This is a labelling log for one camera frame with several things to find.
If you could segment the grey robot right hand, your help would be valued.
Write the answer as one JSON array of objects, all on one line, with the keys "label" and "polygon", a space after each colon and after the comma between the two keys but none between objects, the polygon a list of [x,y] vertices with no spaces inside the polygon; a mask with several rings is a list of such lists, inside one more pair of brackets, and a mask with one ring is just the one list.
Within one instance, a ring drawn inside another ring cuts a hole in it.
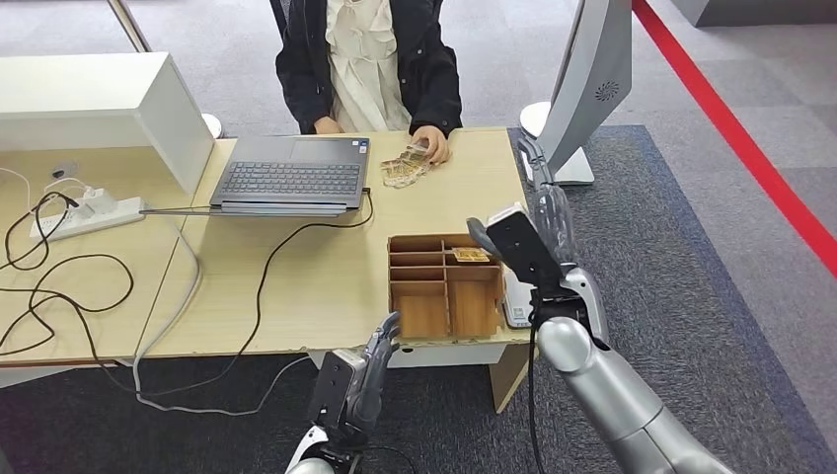
[{"label": "grey robot right hand", "polygon": [[566,194],[554,180],[541,145],[522,136],[517,147],[532,170],[531,202],[516,203],[491,216],[487,224],[469,217],[468,233],[520,281],[539,285],[573,277],[579,266]]}]

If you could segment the person's left hand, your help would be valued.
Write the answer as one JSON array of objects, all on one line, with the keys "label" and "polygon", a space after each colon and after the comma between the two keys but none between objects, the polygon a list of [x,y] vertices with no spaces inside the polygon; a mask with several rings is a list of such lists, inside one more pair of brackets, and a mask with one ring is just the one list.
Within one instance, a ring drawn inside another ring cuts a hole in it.
[{"label": "person's left hand", "polygon": [[451,150],[444,133],[434,125],[423,125],[412,135],[412,144],[426,148],[425,158],[431,165],[446,163],[451,157]]}]

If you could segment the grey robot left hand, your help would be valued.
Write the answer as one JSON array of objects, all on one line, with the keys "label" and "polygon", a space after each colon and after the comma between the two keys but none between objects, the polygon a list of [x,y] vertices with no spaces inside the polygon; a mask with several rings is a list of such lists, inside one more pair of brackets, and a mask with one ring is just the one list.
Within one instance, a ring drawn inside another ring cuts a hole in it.
[{"label": "grey robot left hand", "polygon": [[381,396],[388,363],[398,348],[401,314],[393,311],[372,332],[361,358],[366,362],[360,381],[354,384],[347,399],[347,420],[356,429],[369,434],[381,411]]}]

